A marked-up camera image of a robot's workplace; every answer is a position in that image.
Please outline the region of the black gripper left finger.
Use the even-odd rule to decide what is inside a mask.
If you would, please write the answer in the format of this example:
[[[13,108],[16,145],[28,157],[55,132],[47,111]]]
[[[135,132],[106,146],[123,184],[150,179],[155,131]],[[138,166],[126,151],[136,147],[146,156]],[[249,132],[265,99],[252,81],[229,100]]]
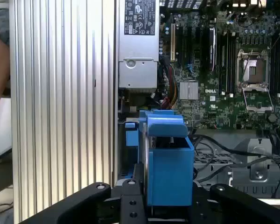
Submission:
[[[25,224],[144,224],[143,164],[112,188],[95,182],[24,220]]]

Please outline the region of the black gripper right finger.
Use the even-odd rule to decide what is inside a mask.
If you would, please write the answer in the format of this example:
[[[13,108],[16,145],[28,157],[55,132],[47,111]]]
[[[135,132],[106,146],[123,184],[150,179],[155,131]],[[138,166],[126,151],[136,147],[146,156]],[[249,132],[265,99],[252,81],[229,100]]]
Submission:
[[[280,209],[226,184],[205,190],[193,182],[193,224],[280,224]]]

